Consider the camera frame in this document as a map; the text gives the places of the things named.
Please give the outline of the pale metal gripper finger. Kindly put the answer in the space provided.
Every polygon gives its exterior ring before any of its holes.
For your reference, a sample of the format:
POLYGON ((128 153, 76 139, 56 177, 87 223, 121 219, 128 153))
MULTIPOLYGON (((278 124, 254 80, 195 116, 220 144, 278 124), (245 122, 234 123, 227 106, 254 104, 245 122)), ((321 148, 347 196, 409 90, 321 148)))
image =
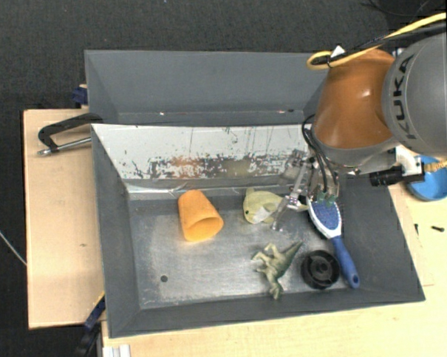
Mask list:
POLYGON ((294 149, 285 163, 284 171, 281 173, 280 178, 289 183, 295 182, 306 160, 307 152, 294 149))
POLYGON ((298 199, 298 196, 286 196, 284 197, 278 205, 276 212, 274 213, 274 219, 271 224, 271 228, 274 231, 278 231, 280 229, 279 225, 282 221, 283 217, 288 211, 300 211, 301 203, 298 199))

